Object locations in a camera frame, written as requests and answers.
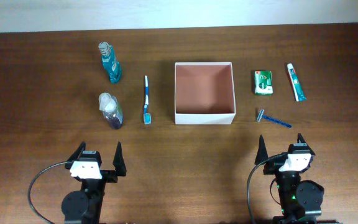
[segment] clear plastic bottle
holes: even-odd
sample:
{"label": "clear plastic bottle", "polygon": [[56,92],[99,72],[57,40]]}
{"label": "clear plastic bottle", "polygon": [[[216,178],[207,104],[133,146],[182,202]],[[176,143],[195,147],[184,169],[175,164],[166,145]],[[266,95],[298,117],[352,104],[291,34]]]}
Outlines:
{"label": "clear plastic bottle", "polygon": [[109,74],[110,82],[118,83],[121,79],[122,70],[119,62],[117,62],[112,45],[109,45],[107,42],[102,42],[99,44],[99,50],[102,55],[103,67]]}
{"label": "clear plastic bottle", "polygon": [[99,96],[99,110],[103,112],[104,118],[113,129],[119,129],[124,122],[124,114],[122,109],[114,96],[109,93],[102,93]]}

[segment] purple liquid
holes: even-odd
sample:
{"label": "purple liquid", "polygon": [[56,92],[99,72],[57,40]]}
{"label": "purple liquid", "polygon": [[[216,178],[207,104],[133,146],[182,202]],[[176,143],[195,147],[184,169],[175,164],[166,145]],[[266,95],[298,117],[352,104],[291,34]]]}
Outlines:
{"label": "purple liquid", "polygon": [[120,129],[124,124],[124,116],[122,116],[122,123],[120,123],[118,118],[116,117],[113,117],[112,119],[108,119],[107,122],[109,123],[111,128]]}

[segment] bottle label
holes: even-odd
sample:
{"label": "bottle label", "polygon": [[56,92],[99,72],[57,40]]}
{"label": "bottle label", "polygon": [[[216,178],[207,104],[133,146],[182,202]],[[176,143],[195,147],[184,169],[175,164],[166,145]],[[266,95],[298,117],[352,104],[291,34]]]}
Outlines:
{"label": "bottle label", "polygon": [[114,63],[112,64],[112,67],[111,67],[113,72],[115,71],[116,67],[117,67],[117,59],[114,57]]}
{"label": "bottle label", "polygon": [[116,118],[118,118],[120,124],[122,124],[122,109],[120,105],[117,105]]}

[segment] razor blade head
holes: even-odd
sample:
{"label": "razor blade head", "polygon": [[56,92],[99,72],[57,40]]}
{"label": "razor blade head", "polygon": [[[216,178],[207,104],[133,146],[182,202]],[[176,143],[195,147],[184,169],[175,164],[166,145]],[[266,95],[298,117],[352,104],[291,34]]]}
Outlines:
{"label": "razor blade head", "polygon": [[260,120],[262,119],[262,116],[264,115],[264,112],[265,112],[265,110],[260,109],[259,115],[258,115],[258,117],[256,118],[256,121],[260,122]]}

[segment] white wall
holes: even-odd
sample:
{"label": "white wall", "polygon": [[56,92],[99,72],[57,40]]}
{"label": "white wall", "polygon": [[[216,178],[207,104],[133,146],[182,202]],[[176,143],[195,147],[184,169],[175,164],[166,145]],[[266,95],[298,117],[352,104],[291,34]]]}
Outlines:
{"label": "white wall", "polygon": [[358,0],[0,0],[0,32],[358,22]]}

